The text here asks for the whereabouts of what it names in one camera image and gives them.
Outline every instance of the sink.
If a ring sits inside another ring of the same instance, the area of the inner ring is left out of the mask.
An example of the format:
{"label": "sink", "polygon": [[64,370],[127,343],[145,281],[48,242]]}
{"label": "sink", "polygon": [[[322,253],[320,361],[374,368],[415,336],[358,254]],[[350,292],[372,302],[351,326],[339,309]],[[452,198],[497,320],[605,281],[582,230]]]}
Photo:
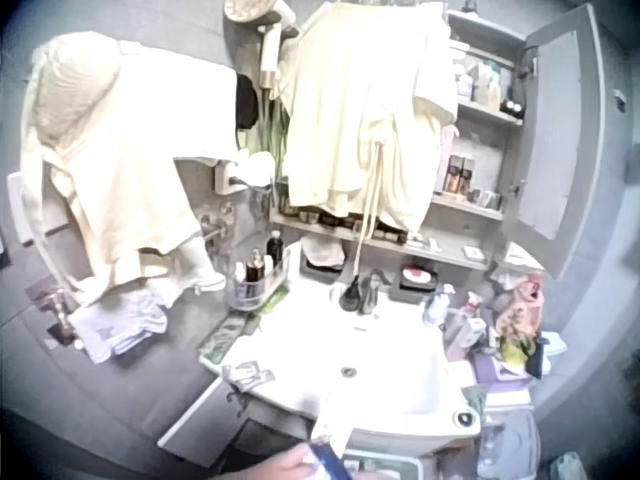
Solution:
{"label": "sink", "polygon": [[[352,409],[356,428],[370,432],[453,438],[479,433],[477,415],[449,374],[442,334],[422,324],[419,306],[380,295],[375,314],[361,317],[340,310],[326,289],[315,282],[306,295],[297,289],[295,301],[275,310],[277,318],[263,320],[269,341],[256,342],[252,352],[276,381],[258,392],[278,390],[282,404],[312,417],[328,395],[332,403],[340,397]],[[472,427],[460,426],[460,413],[473,415]]]}

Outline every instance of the pink bag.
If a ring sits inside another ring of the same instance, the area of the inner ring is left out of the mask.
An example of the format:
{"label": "pink bag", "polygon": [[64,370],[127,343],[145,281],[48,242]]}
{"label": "pink bag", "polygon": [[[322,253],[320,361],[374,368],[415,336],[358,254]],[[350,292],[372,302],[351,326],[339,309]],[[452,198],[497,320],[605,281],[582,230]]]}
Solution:
{"label": "pink bag", "polygon": [[542,323],[544,306],[540,277],[530,275],[507,295],[511,295],[511,299],[498,316],[496,331],[504,338],[535,337]]}

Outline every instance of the hand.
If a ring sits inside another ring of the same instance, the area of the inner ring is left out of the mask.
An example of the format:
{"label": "hand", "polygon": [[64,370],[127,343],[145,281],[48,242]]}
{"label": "hand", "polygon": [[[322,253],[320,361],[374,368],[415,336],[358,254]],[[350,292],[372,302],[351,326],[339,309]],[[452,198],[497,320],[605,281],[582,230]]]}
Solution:
{"label": "hand", "polygon": [[316,470],[313,465],[303,462],[304,457],[310,452],[309,445],[301,443],[255,467],[223,475],[220,480],[305,480]]}

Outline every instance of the cabinet door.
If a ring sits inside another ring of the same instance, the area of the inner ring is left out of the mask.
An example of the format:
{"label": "cabinet door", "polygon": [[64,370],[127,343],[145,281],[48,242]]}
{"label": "cabinet door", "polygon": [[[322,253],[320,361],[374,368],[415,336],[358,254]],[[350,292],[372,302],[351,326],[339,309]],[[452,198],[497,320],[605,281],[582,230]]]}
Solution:
{"label": "cabinet door", "polygon": [[244,424],[244,409],[218,378],[158,441],[158,446],[205,468],[213,465]]}
{"label": "cabinet door", "polygon": [[585,4],[527,37],[527,109],[509,240],[560,278],[582,234],[604,134],[604,72],[593,7]]}

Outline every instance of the cloth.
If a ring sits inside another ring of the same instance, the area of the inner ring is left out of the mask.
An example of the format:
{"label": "cloth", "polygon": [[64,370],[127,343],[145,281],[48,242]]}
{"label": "cloth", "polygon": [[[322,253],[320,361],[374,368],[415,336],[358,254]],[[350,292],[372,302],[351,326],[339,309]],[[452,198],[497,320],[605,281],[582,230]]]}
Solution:
{"label": "cloth", "polygon": [[225,277],[211,267],[204,238],[200,235],[171,252],[167,259],[169,273],[147,280],[149,290],[165,308],[171,308],[188,288],[195,289],[196,293],[216,292],[226,285]]}
{"label": "cloth", "polygon": [[291,116],[283,173],[292,205],[361,213],[363,231],[367,216],[419,229],[440,131],[457,115],[442,9],[325,3],[285,46],[273,96]]}
{"label": "cloth", "polygon": [[248,130],[258,121],[258,95],[253,82],[246,75],[238,74],[236,89],[236,128]]}
{"label": "cloth", "polygon": [[69,315],[93,363],[120,355],[154,333],[167,330],[167,317],[149,290],[129,285],[107,293],[98,303]]}
{"label": "cloth", "polygon": [[316,267],[341,267],[346,259],[339,238],[305,235],[300,240],[304,256]]}
{"label": "cloth", "polygon": [[[198,267],[180,270],[195,276],[178,283],[222,288],[204,242],[194,239],[200,226],[173,160],[236,157],[235,72],[93,32],[56,37],[34,60],[23,109],[23,201],[56,279],[88,305],[137,278],[176,278],[180,257],[201,248]],[[94,277],[81,282],[46,245],[43,161],[83,236]]]}

